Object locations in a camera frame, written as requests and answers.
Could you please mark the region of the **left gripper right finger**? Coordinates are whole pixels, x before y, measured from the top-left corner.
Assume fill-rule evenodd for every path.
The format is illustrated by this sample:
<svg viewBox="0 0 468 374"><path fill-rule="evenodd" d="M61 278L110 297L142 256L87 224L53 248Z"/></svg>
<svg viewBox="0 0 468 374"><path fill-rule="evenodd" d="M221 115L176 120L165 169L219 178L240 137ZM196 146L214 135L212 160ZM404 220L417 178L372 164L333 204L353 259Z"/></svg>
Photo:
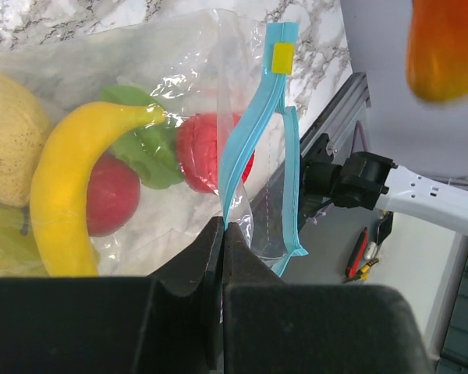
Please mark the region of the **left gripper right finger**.
<svg viewBox="0 0 468 374"><path fill-rule="evenodd" d="M227 373L430 373L412 310L377 285L287 284L225 232Z"/></svg>

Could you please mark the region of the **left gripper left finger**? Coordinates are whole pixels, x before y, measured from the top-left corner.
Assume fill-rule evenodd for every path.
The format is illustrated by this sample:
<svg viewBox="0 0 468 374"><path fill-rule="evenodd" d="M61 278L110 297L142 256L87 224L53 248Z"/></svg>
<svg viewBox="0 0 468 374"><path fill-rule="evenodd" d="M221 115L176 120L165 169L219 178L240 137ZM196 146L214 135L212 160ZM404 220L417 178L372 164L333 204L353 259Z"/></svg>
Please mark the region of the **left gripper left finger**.
<svg viewBox="0 0 468 374"><path fill-rule="evenodd" d="M223 220L146 277L0 278L0 373L208 373Z"/></svg>

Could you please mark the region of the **red apple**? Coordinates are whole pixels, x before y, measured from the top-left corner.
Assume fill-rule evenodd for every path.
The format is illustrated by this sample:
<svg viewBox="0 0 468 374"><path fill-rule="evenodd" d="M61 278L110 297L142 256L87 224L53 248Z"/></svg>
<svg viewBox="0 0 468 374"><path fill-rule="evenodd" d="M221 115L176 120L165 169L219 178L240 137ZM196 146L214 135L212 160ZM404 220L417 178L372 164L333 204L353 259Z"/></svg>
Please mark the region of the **red apple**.
<svg viewBox="0 0 468 374"><path fill-rule="evenodd" d="M111 235L135 214L140 200L137 173L110 153L94 165L87 190L87 230L91 237Z"/></svg>

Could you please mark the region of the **green lime fruit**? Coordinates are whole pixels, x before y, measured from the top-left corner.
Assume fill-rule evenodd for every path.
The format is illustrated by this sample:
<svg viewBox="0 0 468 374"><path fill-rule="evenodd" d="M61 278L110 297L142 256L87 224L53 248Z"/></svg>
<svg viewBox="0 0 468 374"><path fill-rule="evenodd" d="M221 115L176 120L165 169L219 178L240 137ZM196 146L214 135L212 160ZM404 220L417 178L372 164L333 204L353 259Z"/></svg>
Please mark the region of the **green lime fruit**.
<svg viewBox="0 0 468 374"><path fill-rule="evenodd" d="M131 106L149 106L160 103L147 92L127 85L105 86L99 100ZM112 144L111 152L140 177L151 189L167 189L183 181L176 156L176 118L166 115L159 125L134 129Z"/></svg>

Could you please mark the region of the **yellow banana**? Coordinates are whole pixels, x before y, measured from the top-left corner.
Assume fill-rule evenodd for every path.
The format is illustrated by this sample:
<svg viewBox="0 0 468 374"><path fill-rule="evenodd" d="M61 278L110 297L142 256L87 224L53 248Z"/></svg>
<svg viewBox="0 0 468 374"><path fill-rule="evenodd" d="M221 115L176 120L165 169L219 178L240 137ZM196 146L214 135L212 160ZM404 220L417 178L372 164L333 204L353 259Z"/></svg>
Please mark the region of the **yellow banana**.
<svg viewBox="0 0 468 374"><path fill-rule="evenodd" d="M90 102L52 130L30 187L30 219L43 264L52 277L96 277L87 230L87 187L99 157L130 130L165 120L157 105Z"/></svg>

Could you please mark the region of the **yellow star fruit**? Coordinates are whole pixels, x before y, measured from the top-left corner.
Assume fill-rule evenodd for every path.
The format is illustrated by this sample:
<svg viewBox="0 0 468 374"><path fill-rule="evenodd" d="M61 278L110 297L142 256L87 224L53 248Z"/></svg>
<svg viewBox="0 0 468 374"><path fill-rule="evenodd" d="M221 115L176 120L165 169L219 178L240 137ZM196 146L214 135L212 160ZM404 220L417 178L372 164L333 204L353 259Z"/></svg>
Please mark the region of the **yellow star fruit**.
<svg viewBox="0 0 468 374"><path fill-rule="evenodd" d="M23 210L0 206L0 277L46 277Z"/></svg>

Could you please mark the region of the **red strawberry toy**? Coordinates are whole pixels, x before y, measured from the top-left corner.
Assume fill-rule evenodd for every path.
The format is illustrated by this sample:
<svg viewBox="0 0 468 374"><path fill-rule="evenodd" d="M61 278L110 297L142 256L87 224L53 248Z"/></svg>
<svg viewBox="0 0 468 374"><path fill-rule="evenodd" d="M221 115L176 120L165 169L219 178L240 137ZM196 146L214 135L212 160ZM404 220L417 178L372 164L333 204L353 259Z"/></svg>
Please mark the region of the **red strawberry toy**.
<svg viewBox="0 0 468 374"><path fill-rule="evenodd" d="M180 170L189 187L199 193L217 193L217 115L203 113L187 118L175 140Z"/></svg>

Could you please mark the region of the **clear zip top bag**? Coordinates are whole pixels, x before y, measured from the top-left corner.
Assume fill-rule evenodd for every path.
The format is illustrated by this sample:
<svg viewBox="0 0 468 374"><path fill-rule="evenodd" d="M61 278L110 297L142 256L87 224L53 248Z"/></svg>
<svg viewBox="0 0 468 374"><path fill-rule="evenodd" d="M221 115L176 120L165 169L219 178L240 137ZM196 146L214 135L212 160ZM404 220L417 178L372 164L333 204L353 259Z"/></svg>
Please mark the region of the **clear zip top bag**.
<svg viewBox="0 0 468 374"><path fill-rule="evenodd" d="M140 181L129 221L111 235L89 236L98 275L152 273L214 217L223 227L237 224L276 274L305 254L297 220L299 124L285 104L298 33L296 23L211 10L0 54L0 72L25 86L51 119L48 137L110 85L150 94L177 130L194 115L217 115L218 192L196 192L184 177L167 189Z"/></svg>

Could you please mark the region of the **yellow pear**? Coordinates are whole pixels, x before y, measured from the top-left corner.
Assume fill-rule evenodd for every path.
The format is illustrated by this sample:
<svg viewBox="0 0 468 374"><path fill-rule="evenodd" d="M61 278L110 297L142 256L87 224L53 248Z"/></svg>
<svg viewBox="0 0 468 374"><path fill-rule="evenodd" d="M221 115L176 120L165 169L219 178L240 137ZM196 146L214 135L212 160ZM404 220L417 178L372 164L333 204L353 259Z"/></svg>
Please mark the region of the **yellow pear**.
<svg viewBox="0 0 468 374"><path fill-rule="evenodd" d="M26 206L39 156L51 131L40 101L0 72L0 203Z"/></svg>

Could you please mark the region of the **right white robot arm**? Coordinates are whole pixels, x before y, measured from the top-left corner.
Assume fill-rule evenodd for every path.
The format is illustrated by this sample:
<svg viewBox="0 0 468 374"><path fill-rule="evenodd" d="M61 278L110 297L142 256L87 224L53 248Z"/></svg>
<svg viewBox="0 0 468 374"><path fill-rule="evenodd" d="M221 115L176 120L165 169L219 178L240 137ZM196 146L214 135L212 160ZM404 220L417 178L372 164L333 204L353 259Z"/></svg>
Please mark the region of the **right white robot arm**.
<svg viewBox="0 0 468 374"><path fill-rule="evenodd" d="M303 191L337 207L402 213L468 237L468 191L374 153L352 153L342 165L311 163L304 169Z"/></svg>

